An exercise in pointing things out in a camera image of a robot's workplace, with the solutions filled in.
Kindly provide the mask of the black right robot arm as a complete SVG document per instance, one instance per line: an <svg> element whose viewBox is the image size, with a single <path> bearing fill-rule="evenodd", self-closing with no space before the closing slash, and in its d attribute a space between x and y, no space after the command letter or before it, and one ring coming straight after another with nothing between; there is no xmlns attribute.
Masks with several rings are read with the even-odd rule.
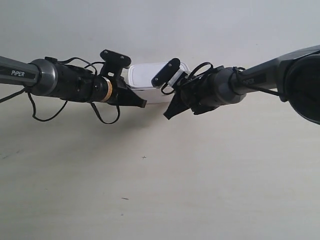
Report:
<svg viewBox="0 0 320 240"><path fill-rule="evenodd" d="M261 92L289 103L303 119L320 123L320 47L310 46L258 65L210 67L180 77L164 112L166 119L191 110L194 115L240 103L249 93Z"/></svg>

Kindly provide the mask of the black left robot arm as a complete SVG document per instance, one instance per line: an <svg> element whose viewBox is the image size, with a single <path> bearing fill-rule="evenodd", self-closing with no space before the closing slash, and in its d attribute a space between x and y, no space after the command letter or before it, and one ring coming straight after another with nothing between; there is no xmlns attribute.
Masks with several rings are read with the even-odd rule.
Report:
<svg viewBox="0 0 320 240"><path fill-rule="evenodd" d="M35 96L144 108L147 100L134 93L122 76L131 59L121 54L102 59L101 70L97 70L96 62L87 62L85 67L72 65L75 57L67 60L45 57L25 63L2 56L0 82L23 86Z"/></svg>

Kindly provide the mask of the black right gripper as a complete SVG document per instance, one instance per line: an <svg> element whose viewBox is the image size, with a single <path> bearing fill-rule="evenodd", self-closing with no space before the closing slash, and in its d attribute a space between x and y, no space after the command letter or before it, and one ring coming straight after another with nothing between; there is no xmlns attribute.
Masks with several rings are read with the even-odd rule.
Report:
<svg viewBox="0 0 320 240"><path fill-rule="evenodd" d="M205 74L192 77L182 77L178 83L177 93L173 96L166 111L163 113L167 120L172 119L187 110L191 110L194 115L201 115L213 110L212 106L207 106L201 103L203 85L207 87L208 76Z"/></svg>

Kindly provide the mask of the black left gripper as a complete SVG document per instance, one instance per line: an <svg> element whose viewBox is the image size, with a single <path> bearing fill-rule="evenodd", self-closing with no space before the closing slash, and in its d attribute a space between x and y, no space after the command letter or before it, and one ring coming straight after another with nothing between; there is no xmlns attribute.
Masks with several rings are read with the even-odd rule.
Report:
<svg viewBox="0 0 320 240"><path fill-rule="evenodd" d="M102 99L103 103L126 107L146 107L147 100L141 98L133 90L131 90L127 86L123 76L117 78L114 83L112 83L112 81L106 76L103 76L103 79L108 87L107 94Z"/></svg>

